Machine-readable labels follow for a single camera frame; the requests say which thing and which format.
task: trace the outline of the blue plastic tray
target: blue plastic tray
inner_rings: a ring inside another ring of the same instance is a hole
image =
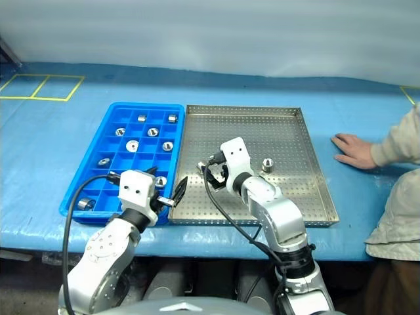
[[[178,116],[176,123],[168,122],[168,116],[171,114]],[[140,115],[147,117],[144,123],[138,122],[137,118]],[[163,189],[159,189],[159,194],[170,198],[177,170],[184,118],[184,108],[178,104],[113,103],[74,175],[60,205],[60,213],[67,215],[73,194],[82,182],[94,175],[107,174],[110,171],[120,174],[128,169],[145,171],[157,166],[156,176],[167,178],[167,184]],[[152,127],[159,129],[158,136],[147,135],[147,130]],[[118,128],[125,128],[123,136],[116,135]],[[135,153],[129,152],[125,147],[130,140],[140,143]],[[165,141],[173,142],[172,151],[163,150],[162,144]],[[111,159],[109,166],[98,166],[98,161],[103,158]],[[85,224],[105,224],[114,213],[121,212],[118,190],[118,186],[105,179],[90,183],[80,193],[78,201],[81,198],[89,198],[96,203],[90,211],[79,210],[76,204],[73,219]],[[168,212],[169,209],[164,207],[157,224],[165,224],[168,221]]]

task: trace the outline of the human hand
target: human hand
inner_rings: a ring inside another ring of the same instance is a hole
[[[334,156],[337,161],[358,169],[373,169],[377,166],[370,153],[372,143],[345,133],[336,134],[331,138],[331,141],[344,153]]]

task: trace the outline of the perforated metal surface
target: perforated metal surface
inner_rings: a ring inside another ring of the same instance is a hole
[[[187,117],[178,167],[178,180],[188,176],[183,200],[171,211],[176,224],[226,224],[205,192],[196,165],[219,150],[220,144],[242,137],[251,156],[253,170],[277,184],[303,213],[307,226],[329,226],[339,218],[300,108],[187,107]],[[274,170],[261,170],[264,158],[274,160]],[[221,180],[221,167],[212,168]],[[239,198],[226,190],[216,198],[239,224],[256,224]]]

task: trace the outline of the beige jacket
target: beige jacket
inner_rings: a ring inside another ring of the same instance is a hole
[[[420,164],[420,107],[404,116],[381,144],[371,147],[378,166],[392,162]],[[385,212],[366,240],[374,257],[420,261],[420,169],[407,172],[395,183]]]

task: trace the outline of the person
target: person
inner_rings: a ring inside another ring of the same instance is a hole
[[[380,144],[339,133],[331,141],[343,152],[334,158],[358,169],[395,162],[420,164],[420,104],[393,126]],[[378,261],[369,282],[345,314],[420,314],[420,168],[395,183],[377,227],[365,241],[366,253]]]

